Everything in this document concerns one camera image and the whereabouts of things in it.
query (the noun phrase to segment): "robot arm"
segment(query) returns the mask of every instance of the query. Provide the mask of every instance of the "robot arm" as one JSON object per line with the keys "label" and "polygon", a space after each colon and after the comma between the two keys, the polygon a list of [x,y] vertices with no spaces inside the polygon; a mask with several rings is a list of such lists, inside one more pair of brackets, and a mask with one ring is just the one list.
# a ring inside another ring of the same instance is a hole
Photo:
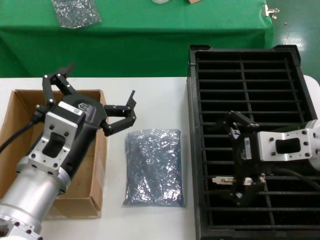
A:
{"label": "robot arm", "polygon": [[[241,123],[244,132],[235,122]],[[320,185],[293,170],[320,172],[320,120],[288,132],[259,131],[259,127],[237,111],[228,112],[216,123],[216,130],[224,128],[231,139],[234,177],[213,178],[216,184],[231,185],[229,190],[216,190],[215,194],[237,206],[247,206],[257,192],[264,190],[265,175],[273,174],[296,176],[320,191]]]}
{"label": "robot arm", "polygon": [[[67,191],[97,131],[102,129],[105,136],[110,136],[131,127],[136,120],[134,91],[125,106],[103,106],[68,83],[72,69],[73,65],[60,68],[42,79],[46,106],[37,105],[29,125],[44,122],[44,128],[18,163],[18,176],[0,202],[3,237],[42,240],[41,222],[56,197]],[[51,85],[64,95],[59,103]],[[125,118],[108,124],[107,117]]]}

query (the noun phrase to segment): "black cable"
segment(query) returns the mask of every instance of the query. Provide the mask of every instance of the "black cable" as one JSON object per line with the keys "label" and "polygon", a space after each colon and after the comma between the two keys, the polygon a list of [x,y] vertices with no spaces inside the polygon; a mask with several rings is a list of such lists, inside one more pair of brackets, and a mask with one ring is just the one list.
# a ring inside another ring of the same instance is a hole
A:
{"label": "black cable", "polygon": [[317,191],[320,192],[320,185],[318,183],[316,183],[315,181],[310,180],[306,176],[303,176],[303,175],[297,173],[296,171],[292,171],[290,169],[280,168],[280,167],[275,167],[275,170],[278,173],[289,174],[291,176],[295,176],[295,177],[299,178],[301,181],[305,182],[306,184],[309,184],[310,186],[314,187]]}
{"label": "black cable", "polygon": [[19,137],[21,134],[23,134],[25,131],[27,131],[29,128],[31,128],[35,123],[33,121],[30,121],[25,125],[23,128],[19,129],[15,134],[13,134],[7,141],[5,141],[0,146],[0,154],[2,151],[10,144],[13,140],[15,140],[17,137]]}

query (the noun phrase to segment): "sealed plastic bag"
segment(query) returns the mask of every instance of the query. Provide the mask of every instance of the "sealed plastic bag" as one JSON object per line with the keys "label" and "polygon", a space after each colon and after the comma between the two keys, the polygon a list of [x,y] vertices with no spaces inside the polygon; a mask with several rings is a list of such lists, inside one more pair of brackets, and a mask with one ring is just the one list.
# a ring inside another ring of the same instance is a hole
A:
{"label": "sealed plastic bag", "polygon": [[124,205],[184,207],[178,129],[127,133]]}
{"label": "sealed plastic bag", "polygon": [[59,26],[68,29],[101,23],[95,0],[52,0]]}

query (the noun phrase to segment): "metal clip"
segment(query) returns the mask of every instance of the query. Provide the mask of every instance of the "metal clip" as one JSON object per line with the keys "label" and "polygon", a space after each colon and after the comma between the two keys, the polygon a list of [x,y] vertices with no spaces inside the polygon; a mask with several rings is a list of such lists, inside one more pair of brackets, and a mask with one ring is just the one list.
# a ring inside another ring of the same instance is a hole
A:
{"label": "metal clip", "polygon": [[271,16],[273,19],[277,19],[277,16],[275,15],[276,13],[280,12],[280,10],[278,8],[271,8],[269,9],[268,8],[268,5],[267,4],[264,4],[262,6],[262,12],[263,12],[263,15],[265,17],[269,17]]}

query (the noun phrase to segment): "green floor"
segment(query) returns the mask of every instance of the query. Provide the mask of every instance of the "green floor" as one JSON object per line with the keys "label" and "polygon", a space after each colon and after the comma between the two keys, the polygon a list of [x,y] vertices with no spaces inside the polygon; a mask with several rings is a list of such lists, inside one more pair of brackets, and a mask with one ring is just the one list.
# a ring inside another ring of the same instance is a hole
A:
{"label": "green floor", "polygon": [[313,77],[320,83],[320,0],[266,0],[266,2],[270,9],[280,9],[278,18],[272,20],[273,45],[297,45],[303,74]]}

